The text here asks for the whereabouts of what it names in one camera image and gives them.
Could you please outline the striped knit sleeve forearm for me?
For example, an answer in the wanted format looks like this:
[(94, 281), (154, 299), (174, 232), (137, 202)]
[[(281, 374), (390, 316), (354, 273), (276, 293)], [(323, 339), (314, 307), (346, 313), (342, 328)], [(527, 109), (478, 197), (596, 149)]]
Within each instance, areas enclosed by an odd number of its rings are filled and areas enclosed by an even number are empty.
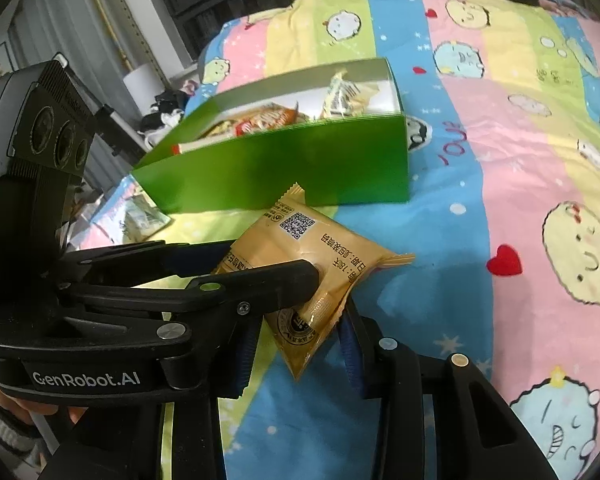
[(27, 425), (0, 407), (0, 459), (15, 479), (37, 479), (43, 469), (44, 441)]

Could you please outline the person's left hand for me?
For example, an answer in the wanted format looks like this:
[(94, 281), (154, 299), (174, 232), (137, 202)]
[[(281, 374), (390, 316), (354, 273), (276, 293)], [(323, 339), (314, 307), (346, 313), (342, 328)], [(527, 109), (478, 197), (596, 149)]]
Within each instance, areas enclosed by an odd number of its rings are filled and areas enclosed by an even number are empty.
[(59, 410), (57, 405), (38, 403), (34, 401), (20, 400), (8, 396), (0, 389), (0, 408), (13, 414), (28, 425), (33, 424), (32, 415), (39, 414), (50, 416)]

